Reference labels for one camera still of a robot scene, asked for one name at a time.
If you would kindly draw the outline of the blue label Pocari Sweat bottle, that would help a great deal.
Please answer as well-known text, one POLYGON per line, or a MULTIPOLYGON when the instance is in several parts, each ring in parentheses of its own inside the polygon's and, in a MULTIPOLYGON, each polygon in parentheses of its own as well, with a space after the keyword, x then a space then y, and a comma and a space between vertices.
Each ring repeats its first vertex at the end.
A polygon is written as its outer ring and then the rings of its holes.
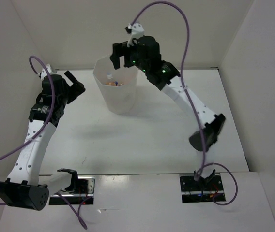
POLYGON ((112 73, 110 73, 110 72, 109 72, 109 73, 107 73, 107 79, 108 79, 108 80, 113 79, 113 75, 112 75, 112 73))

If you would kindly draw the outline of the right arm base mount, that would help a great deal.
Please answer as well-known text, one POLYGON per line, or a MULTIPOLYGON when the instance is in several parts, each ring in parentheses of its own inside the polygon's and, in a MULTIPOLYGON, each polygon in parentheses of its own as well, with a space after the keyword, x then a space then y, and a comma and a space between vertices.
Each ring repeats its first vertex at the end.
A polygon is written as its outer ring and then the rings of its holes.
POLYGON ((206 203, 225 202, 224 188, 220 174, 215 170, 207 177, 194 180, 193 174, 182 174, 179 176, 182 203, 206 203))

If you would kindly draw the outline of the orange juice bottle patterned label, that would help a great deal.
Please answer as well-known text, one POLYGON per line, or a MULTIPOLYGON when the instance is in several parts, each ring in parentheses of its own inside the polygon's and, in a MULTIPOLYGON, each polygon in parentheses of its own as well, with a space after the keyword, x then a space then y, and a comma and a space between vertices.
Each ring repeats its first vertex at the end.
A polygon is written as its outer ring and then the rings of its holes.
POLYGON ((107 85, 107 86, 118 86, 119 83, 117 81, 113 81, 113 82, 106 82, 105 85, 107 85))

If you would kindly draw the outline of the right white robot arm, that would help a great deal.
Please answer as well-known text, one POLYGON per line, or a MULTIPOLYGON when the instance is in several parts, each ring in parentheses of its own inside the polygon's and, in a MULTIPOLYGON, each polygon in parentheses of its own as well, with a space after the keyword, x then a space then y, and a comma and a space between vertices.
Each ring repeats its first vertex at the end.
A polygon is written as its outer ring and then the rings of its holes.
POLYGON ((200 190, 206 190, 212 184, 211 177, 203 173, 206 153, 217 142, 226 117, 209 109, 189 89, 184 82, 183 73, 172 63, 162 59, 159 43, 154 37, 142 36, 134 39, 133 43, 114 43, 110 61, 116 70, 120 68, 121 57, 124 58, 124 67, 137 67, 151 84, 169 96, 184 113, 194 115, 198 130, 189 137, 189 142, 196 151, 202 152, 201 167, 194 172, 195 185, 200 190))

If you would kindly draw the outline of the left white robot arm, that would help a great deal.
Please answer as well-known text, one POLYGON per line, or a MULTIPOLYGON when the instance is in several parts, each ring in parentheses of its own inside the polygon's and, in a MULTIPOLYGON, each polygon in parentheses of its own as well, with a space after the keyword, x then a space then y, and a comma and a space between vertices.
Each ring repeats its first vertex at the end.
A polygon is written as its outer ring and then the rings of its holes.
POLYGON ((30 110, 27 145, 7 179, 0 181, 0 198, 7 206, 40 211, 49 196, 60 190, 74 193, 79 188, 76 170, 61 168, 44 183, 39 183, 39 172, 48 143, 56 131, 67 104, 85 92, 84 85, 70 71, 65 77, 52 74, 55 88, 55 105, 52 106, 51 85, 47 76, 42 80, 42 92, 30 110))

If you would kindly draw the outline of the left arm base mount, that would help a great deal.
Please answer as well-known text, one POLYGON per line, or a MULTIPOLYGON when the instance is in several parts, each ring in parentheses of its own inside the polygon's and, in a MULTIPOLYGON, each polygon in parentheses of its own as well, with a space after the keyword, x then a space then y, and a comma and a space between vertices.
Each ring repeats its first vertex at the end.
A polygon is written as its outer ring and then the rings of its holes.
POLYGON ((73 191, 66 191, 61 189, 58 194, 54 194, 50 197, 49 205, 66 205, 66 199, 71 205, 93 205, 94 202, 94 190, 95 190, 94 175, 79 175, 76 188, 73 191))

